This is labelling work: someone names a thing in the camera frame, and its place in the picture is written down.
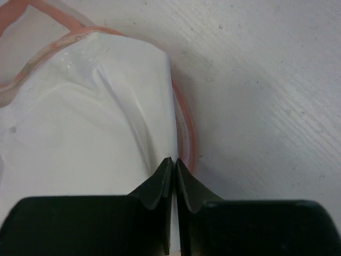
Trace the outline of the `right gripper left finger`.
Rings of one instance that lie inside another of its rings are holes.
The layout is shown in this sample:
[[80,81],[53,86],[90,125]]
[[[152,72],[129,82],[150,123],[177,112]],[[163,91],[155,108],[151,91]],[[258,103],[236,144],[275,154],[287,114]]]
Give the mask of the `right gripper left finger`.
[[1,227],[1,255],[168,255],[173,161],[127,195],[20,200]]

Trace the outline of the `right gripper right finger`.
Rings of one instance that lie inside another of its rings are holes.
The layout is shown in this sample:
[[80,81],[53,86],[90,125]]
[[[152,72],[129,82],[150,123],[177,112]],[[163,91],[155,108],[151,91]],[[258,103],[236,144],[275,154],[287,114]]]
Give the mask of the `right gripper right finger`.
[[340,234],[314,201],[227,201],[181,160],[175,177],[182,255],[340,255]]

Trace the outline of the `white pale green bra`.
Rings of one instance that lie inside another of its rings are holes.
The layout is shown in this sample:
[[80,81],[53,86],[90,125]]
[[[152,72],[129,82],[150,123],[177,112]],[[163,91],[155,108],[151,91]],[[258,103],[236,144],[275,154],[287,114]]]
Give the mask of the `white pale green bra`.
[[[1,227],[27,197],[127,195],[178,158],[168,55],[94,32],[42,63],[1,107]],[[170,252],[180,249],[176,206]]]

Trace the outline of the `floral peach laundry bag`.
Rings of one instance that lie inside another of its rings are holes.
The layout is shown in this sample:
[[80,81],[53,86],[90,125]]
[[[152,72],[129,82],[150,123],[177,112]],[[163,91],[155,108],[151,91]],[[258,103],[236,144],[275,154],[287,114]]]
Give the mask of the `floral peach laundry bag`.
[[[45,13],[57,23],[66,27],[69,30],[69,33],[38,51],[25,64],[12,82],[8,84],[1,84],[1,107],[9,105],[13,101],[19,88],[27,80],[30,74],[32,74],[42,63],[67,46],[86,38],[94,32],[124,36],[121,32],[108,27],[84,26],[73,16],[61,11],[45,1],[7,1],[1,5],[1,33],[5,32],[7,27],[15,23],[24,14],[29,5],[42,13]],[[175,100],[178,153],[180,159],[187,166],[190,173],[193,173],[197,158],[196,137],[193,122],[191,120],[186,100],[181,95],[179,88],[175,83],[172,83],[172,87]]]

